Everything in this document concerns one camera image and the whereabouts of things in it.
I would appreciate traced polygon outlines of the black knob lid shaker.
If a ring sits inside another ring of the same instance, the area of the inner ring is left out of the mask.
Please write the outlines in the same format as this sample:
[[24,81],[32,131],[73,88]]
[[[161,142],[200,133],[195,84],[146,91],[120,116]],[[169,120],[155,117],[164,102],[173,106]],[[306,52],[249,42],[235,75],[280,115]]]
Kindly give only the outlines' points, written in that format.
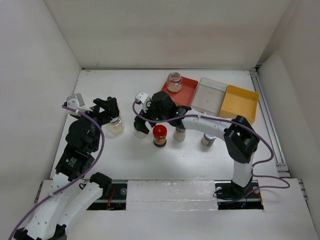
[[139,125],[134,126],[134,135],[139,139],[144,139],[148,133],[146,133],[145,129]]

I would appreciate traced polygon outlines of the glass jar of rice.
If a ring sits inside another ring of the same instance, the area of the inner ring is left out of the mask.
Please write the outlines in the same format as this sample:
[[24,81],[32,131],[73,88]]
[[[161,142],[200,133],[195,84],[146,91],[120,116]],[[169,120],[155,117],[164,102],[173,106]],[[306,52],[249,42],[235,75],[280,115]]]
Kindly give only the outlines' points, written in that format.
[[178,72],[171,72],[166,80],[167,89],[172,93],[177,93],[182,89],[183,78]]

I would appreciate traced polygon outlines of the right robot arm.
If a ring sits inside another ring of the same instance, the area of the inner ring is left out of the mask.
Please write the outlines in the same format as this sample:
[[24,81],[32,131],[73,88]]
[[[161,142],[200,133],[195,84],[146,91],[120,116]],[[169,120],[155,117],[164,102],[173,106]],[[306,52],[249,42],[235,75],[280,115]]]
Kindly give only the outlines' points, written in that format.
[[258,148],[259,138],[245,117],[238,115],[234,119],[210,117],[189,106],[178,106],[164,91],[153,96],[138,92],[135,105],[142,110],[136,113],[133,126],[138,138],[145,138],[150,130],[146,123],[155,128],[159,123],[169,123],[181,132],[199,131],[212,135],[225,142],[227,152],[233,159],[233,176],[229,186],[223,188],[221,196],[229,199],[243,197],[249,192],[253,175],[251,173],[253,156]]

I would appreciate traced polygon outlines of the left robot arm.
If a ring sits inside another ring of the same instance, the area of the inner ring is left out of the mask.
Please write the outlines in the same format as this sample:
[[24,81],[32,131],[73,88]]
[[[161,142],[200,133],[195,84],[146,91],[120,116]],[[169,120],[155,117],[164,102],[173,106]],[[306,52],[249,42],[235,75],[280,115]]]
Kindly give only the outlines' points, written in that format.
[[112,191],[112,179],[94,173],[86,184],[82,178],[102,155],[105,135],[102,127],[120,119],[115,97],[96,98],[87,108],[81,94],[67,98],[62,108],[76,120],[68,128],[66,146],[55,167],[48,196],[38,202],[17,224],[10,239],[65,240],[78,217],[99,198]]

